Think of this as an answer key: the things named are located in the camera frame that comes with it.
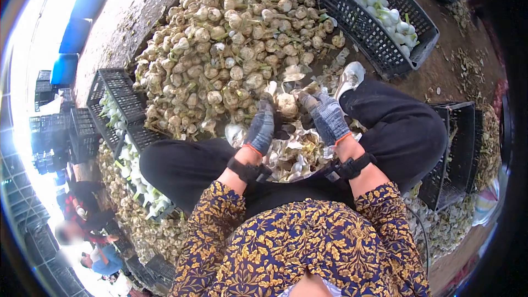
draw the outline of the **floral shirt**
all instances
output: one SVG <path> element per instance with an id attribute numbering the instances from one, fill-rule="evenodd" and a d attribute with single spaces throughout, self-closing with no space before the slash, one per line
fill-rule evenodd
<path id="1" fill-rule="evenodd" d="M 396 186 L 356 205 L 306 199 L 242 223 L 244 198 L 214 181 L 188 220 L 171 294 L 276 296 L 306 269 L 344 296 L 430 295 Z"/>

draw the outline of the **red plaid shirt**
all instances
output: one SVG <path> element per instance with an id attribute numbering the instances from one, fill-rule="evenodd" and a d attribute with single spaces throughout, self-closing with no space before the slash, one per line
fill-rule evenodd
<path id="1" fill-rule="evenodd" d="M 106 243 L 106 236 L 90 233 L 90 231 L 86 228 L 86 221 L 77 214 L 77 211 L 75 211 L 75 206 L 73 205 L 73 199 L 75 198 L 75 196 L 73 196 L 71 192 L 68 192 L 67 195 L 68 197 L 66 197 L 66 200 L 64 201 L 66 203 L 66 206 L 64 207 L 64 210 L 62 212 L 62 214 L 64 215 L 64 220 L 75 221 L 77 224 L 79 224 L 83 232 L 82 237 L 85 241 L 99 244 Z M 83 202 L 79 200 L 77 200 L 77 202 L 82 208 Z"/>

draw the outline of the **dirt floor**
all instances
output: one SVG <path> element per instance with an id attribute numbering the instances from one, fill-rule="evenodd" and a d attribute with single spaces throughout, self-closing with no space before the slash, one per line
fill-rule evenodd
<path id="1" fill-rule="evenodd" d="M 479 62 L 475 50 L 481 50 L 485 57 L 483 63 L 484 83 L 479 90 L 487 102 L 492 99 L 496 81 L 505 78 L 499 64 L 490 38 L 480 25 L 480 30 L 470 28 L 463 37 L 457 23 L 449 15 L 446 8 L 435 0 L 416 0 L 426 11 L 440 31 L 438 46 L 432 50 L 419 70 L 404 77 L 392 79 L 388 84 L 408 95 L 425 100 L 425 94 L 431 103 L 442 101 L 466 101 L 466 95 L 461 88 L 458 76 L 463 69 L 452 62 L 451 54 L 459 48 L 468 50 L 475 62 Z M 107 0 L 99 17 L 94 21 L 87 44 L 81 53 L 75 82 L 76 103 L 85 107 L 89 88 L 99 68 L 115 68 L 129 66 L 134 57 L 142 51 L 146 40 L 152 37 L 151 27 L 175 0 Z M 368 78 L 380 79 L 366 58 L 348 47 L 351 54 L 348 62 L 359 61 L 367 70 Z M 330 53 L 332 58 L 337 51 Z M 75 169 L 80 180 L 90 180 L 90 165 Z M 455 277 L 456 273 L 475 254 L 487 237 L 491 225 L 473 228 L 459 248 L 451 255 L 438 261 L 431 269 L 430 284 L 434 295 Z"/>

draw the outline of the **white glove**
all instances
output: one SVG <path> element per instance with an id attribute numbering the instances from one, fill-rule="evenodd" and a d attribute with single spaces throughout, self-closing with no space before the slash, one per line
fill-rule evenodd
<path id="1" fill-rule="evenodd" d="M 77 205 L 77 207 L 75 208 L 75 212 L 77 212 L 77 214 L 79 215 L 79 217 L 81 217 L 82 219 L 84 220 L 87 220 L 88 219 L 88 216 L 86 214 L 86 210 L 84 210 L 83 208 L 81 208 L 80 205 Z"/>

